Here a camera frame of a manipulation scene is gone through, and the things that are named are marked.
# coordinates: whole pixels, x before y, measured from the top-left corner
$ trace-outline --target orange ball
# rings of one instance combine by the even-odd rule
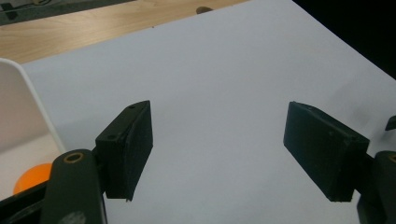
[[[14,194],[49,180],[51,167],[51,163],[45,163],[27,170],[15,184]]]

